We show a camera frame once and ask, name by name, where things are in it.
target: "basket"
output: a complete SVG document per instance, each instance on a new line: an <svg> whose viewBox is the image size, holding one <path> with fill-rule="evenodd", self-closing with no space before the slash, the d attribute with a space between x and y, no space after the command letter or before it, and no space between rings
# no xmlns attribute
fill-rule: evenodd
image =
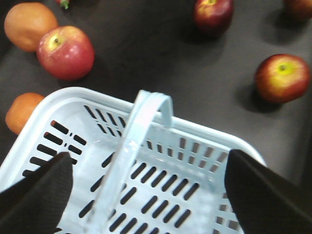
<svg viewBox="0 0 312 234"><path fill-rule="evenodd" d="M230 149L265 164L240 138L174 117L167 95L140 91L133 104L64 88L29 118L0 191L68 151L74 185L57 234L242 234L224 187Z"/></svg>

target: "apple stem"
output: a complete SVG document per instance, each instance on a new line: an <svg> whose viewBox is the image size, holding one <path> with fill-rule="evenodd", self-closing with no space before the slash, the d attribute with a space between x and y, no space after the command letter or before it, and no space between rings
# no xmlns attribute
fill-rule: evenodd
<svg viewBox="0 0 312 234"><path fill-rule="evenodd" d="M280 65L280 66L279 66L279 69L280 69L281 71L285 71L285 70L286 70L286 66L285 66L285 65Z"/></svg>
<svg viewBox="0 0 312 234"><path fill-rule="evenodd" d="M61 7L64 7L65 10L67 10L67 9L69 8L69 0L61 0L61 1L59 2L59 5L60 5Z"/></svg>
<svg viewBox="0 0 312 234"><path fill-rule="evenodd" d="M55 42L56 44L60 45L59 39L55 38L55 39L54 39L54 42Z"/></svg>

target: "red apple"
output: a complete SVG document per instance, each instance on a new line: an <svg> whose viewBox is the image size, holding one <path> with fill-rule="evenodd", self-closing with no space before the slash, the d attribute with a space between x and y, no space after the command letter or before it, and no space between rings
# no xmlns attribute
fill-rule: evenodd
<svg viewBox="0 0 312 234"><path fill-rule="evenodd" d="M309 65L302 58L288 54L268 57L255 73L260 96L272 103L284 103L301 97L310 79Z"/></svg>
<svg viewBox="0 0 312 234"><path fill-rule="evenodd" d="M210 37L221 36L232 22L233 0L196 0L194 22Z"/></svg>
<svg viewBox="0 0 312 234"><path fill-rule="evenodd" d="M296 21L307 21L312 18L311 0L284 0L284 8L286 13Z"/></svg>
<svg viewBox="0 0 312 234"><path fill-rule="evenodd" d="M87 35L74 26L61 26L39 41L37 58L56 78L76 80L87 75L94 63L94 49Z"/></svg>

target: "gray surface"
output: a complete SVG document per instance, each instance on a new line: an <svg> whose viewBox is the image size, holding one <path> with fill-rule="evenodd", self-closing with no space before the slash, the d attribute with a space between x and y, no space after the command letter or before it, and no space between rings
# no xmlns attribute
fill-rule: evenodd
<svg viewBox="0 0 312 234"><path fill-rule="evenodd" d="M17 2L1 7L1 25ZM194 30L193 2L72 0L65 12L54 0L43 1L60 25L81 28L95 47L93 70L77 82L48 75L34 54L11 45L1 27L0 154L4 157L16 138L4 118L17 95L83 86L132 102L145 89L171 95L176 117L246 140L272 170L300 183L311 157L312 90L271 106L254 95L253 75L273 54L295 54L311 64L311 22L291 24L280 0L235 0L229 30L209 40Z"/></svg>

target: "basket slot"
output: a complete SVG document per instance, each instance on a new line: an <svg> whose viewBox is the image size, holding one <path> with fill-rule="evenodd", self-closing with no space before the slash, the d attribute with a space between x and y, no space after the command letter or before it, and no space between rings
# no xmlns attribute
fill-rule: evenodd
<svg viewBox="0 0 312 234"><path fill-rule="evenodd" d="M122 222L126 219L127 215L125 213L122 213L115 222L109 227L109 231L113 232L119 225L122 224Z"/></svg>
<svg viewBox="0 0 312 234"><path fill-rule="evenodd" d="M157 202L158 197L157 196L152 196L152 198L143 206L143 208L141 209L142 214L145 214L146 212L148 212L148 210L155 204L155 202Z"/></svg>
<svg viewBox="0 0 312 234"><path fill-rule="evenodd" d="M94 203L94 200L91 200L80 212L79 212L79 218L83 218L92 208L92 205Z"/></svg>
<svg viewBox="0 0 312 234"><path fill-rule="evenodd" d="M175 228L179 228L182 223L191 215L191 210L187 209L184 213L179 217L179 219L175 222Z"/></svg>
<svg viewBox="0 0 312 234"><path fill-rule="evenodd" d="M141 165L138 166L138 168L131 174L131 179L135 179L146 167L146 163L143 162Z"/></svg>
<svg viewBox="0 0 312 234"><path fill-rule="evenodd" d="M43 159L38 158L38 157L31 157L29 162L32 164L38 165L40 167L42 167L45 163L47 163L46 160L43 160Z"/></svg>
<svg viewBox="0 0 312 234"><path fill-rule="evenodd" d="M151 186L154 188L166 176L166 174L167 172L165 170L161 171L161 173L159 173L159 175L153 180Z"/></svg>
<svg viewBox="0 0 312 234"><path fill-rule="evenodd" d="M120 234L127 234L137 223L137 219L133 218L130 222L121 230Z"/></svg>
<svg viewBox="0 0 312 234"><path fill-rule="evenodd" d="M81 145L87 144L87 141L78 135L74 135L74 140L80 143Z"/></svg>
<svg viewBox="0 0 312 234"><path fill-rule="evenodd" d="M92 185L92 187L90 188L91 192L94 192L95 190L97 190L99 188L99 186L101 185L102 180L104 179L104 175L100 177L100 179L98 179L94 185Z"/></svg>
<svg viewBox="0 0 312 234"><path fill-rule="evenodd" d="M157 234L157 233L159 233L159 228L154 228L154 229L150 232L150 234Z"/></svg>
<svg viewBox="0 0 312 234"><path fill-rule="evenodd" d="M145 232L145 230L148 228L147 223L143 223L134 234L142 234Z"/></svg>
<svg viewBox="0 0 312 234"><path fill-rule="evenodd" d="M168 223L170 221L170 219L175 216L175 214L178 212L178 210L180 209L179 205L175 205L172 207L172 209L166 214L166 216L163 219L164 223Z"/></svg>
<svg viewBox="0 0 312 234"><path fill-rule="evenodd" d="M198 183L194 183L191 188L184 194L183 199L184 200L189 200L190 197L195 193L195 191L199 188Z"/></svg>
<svg viewBox="0 0 312 234"><path fill-rule="evenodd" d="M169 202L167 200L164 200L158 208L153 212L152 217L157 218L161 212L164 211L164 209L168 206Z"/></svg>
<svg viewBox="0 0 312 234"><path fill-rule="evenodd" d="M132 187L131 190L120 200L121 205L126 204L126 202L137 192L136 187Z"/></svg>
<svg viewBox="0 0 312 234"><path fill-rule="evenodd" d="M68 128L64 127L63 125L56 122L55 120L52 120L50 125L65 135L68 134L69 132Z"/></svg>
<svg viewBox="0 0 312 234"><path fill-rule="evenodd" d="M58 138L57 136L49 133L49 132L45 132L43 135L44 138L48 139L49 141L54 142L57 145L62 145L63 144L63 140L61 138Z"/></svg>
<svg viewBox="0 0 312 234"><path fill-rule="evenodd" d="M172 175L167 182L161 187L163 192L167 191L169 187L176 181L177 175Z"/></svg>
<svg viewBox="0 0 312 234"><path fill-rule="evenodd" d="M145 183L156 171L156 167L151 167L150 170L142 177L141 183Z"/></svg>
<svg viewBox="0 0 312 234"><path fill-rule="evenodd" d="M173 196L177 196L181 190L188 184L188 179L183 179L180 184L172 191Z"/></svg>
<svg viewBox="0 0 312 234"><path fill-rule="evenodd" d="M56 150L51 149L50 147L45 146L43 144L39 144L37 146L37 150L50 156L55 156L58 153Z"/></svg>

